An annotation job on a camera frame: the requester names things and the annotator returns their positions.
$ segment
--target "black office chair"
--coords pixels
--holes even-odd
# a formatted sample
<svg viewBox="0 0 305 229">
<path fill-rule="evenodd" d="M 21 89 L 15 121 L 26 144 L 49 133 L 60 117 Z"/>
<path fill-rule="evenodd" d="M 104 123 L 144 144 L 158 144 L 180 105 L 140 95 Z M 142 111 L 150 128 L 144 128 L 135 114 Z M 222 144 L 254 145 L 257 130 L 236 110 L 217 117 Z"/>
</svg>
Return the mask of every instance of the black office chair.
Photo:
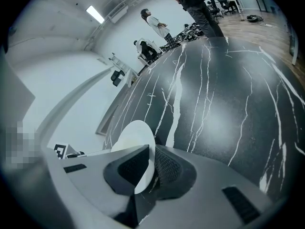
<svg viewBox="0 0 305 229">
<path fill-rule="evenodd" d="M 216 6 L 215 0 L 211 0 L 211 2 L 208 2 L 212 5 L 212 10 L 210 10 L 210 13 L 214 17 L 214 19 L 218 22 L 217 17 L 223 17 L 223 15 L 217 15 L 220 12 L 220 9 Z"/>
<path fill-rule="evenodd" d="M 227 14 L 227 13 L 232 13 L 233 12 L 233 8 L 232 6 L 228 3 L 227 0 L 218 0 L 220 2 L 220 5 L 221 7 L 224 9 L 224 10 L 227 10 L 224 12 L 224 14 Z"/>
<path fill-rule="evenodd" d="M 123 71 L 114 71 L 111 76 L 112 84 L 118 86 L 124 76 L 125 73 Z"/>
</svg>

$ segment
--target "black marble table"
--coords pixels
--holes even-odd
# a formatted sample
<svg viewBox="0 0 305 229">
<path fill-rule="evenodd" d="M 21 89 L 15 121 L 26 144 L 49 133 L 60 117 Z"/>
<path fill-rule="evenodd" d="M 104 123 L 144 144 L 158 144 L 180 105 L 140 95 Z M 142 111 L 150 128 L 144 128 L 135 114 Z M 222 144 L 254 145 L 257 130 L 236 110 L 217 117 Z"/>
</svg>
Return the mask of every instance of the black marble table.
<svg viewBox="0 0 305 229">
<path fill-rule="evenodd" d="M 131 121 L 143 120 L 157 144 L 219 160 L 278 200 L 305 160 L 303 99 L 290 69 L 259 45 L 200 39 L 141 74 L 116 110 L 103 148 Z"/>
</svg>

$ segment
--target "plaid pants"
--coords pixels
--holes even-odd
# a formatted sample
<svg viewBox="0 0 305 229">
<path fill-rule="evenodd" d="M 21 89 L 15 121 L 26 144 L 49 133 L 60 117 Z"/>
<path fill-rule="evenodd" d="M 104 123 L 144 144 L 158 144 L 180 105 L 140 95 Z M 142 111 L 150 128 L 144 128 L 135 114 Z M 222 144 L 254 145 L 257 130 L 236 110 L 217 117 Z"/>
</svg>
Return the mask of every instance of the plaid pants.
<svg viewBox="0 0 305 229">
<path fill-rule="evenodd" d="M 176 47 L 179 47 L 180 44 L 175 43 L 172 36 L 170 35 L 170 33 L 168 33 L 166 35 L 166 37 L 164 37 L 164 39 L 167 41 L 168 45 L 169 45 L 169 50 L 174 49 Z"/>
</svg>

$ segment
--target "fluorescent light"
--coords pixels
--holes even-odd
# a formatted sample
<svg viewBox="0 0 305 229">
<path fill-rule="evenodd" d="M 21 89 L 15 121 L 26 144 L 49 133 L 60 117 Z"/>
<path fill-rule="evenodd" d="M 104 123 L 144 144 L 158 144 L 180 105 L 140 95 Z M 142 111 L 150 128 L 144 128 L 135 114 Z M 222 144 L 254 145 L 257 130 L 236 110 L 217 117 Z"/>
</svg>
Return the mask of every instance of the fluorescent light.
<svg viewBox="0 0 305 229">
<path fill-rule="evenodd" d="M 102 24 L 104 22 L 104 18 L 98 13 L 98 11 L 95 10 L 93 6 L 90 6 L 86 11 L 91 14 L 99 23 Z"/>
</svg>

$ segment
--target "pixelated area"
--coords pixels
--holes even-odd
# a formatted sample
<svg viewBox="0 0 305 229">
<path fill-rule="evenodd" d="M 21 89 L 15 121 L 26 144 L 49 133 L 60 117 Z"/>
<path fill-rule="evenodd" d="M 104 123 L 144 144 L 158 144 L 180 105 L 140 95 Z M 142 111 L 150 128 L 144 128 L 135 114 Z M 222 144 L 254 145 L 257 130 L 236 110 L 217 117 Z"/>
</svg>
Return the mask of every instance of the pixelated area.
<svg viewBox="0 0 305 229">
<path fill-rule="evenodd" d="M 5 169 L 23 169 L 41 156 L 37 134 L 23 133 L 22 122 L 5 131 Z"/>
</svg>

